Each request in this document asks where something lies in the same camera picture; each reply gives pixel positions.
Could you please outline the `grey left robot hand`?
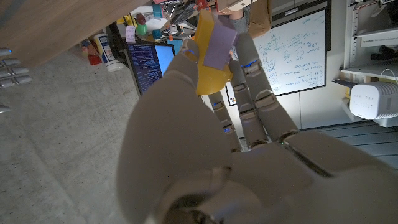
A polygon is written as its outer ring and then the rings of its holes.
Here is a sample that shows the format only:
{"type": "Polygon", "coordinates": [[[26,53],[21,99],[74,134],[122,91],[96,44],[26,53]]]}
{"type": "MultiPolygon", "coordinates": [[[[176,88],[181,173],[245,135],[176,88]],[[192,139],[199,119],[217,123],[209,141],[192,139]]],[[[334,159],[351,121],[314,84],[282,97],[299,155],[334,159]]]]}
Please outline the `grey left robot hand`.
{"type": "Polygon", "coordinates": [[[396,223],[397,172],[336,138],[298,130],[278,102],[253,39],[232,62],[250,130],[232,150],[197,96],[200,51],[186,40],[139,99],[118,160],[116,191],[131,223],[396,223]]]}

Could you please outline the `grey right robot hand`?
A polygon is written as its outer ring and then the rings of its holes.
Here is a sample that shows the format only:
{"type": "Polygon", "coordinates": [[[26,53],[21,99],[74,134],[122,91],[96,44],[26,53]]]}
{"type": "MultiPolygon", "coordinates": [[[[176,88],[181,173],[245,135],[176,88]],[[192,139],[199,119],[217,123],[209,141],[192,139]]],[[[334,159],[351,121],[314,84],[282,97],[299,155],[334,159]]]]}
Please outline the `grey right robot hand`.
{"type": "Polygon", "coordinates": [[[32,81],[27,75],[29,69],[21,67],[21,61],[16,58],[7,58],[13,51],[7,47],[1,47],[1,89],[22,85],[32,81]]]}

